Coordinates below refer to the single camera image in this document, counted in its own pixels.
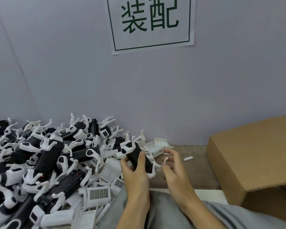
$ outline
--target cardboard box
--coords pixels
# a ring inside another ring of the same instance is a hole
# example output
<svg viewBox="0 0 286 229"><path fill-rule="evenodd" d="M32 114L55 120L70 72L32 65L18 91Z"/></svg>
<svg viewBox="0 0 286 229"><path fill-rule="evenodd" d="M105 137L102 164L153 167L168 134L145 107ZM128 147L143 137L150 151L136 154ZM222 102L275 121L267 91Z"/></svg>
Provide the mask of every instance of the cardboard box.
<svg viewBox="0 0 286 229"><path fill-rule="evenodd" d="M206 153L229 204L286 221L286 115L213 134Z"/></svg>

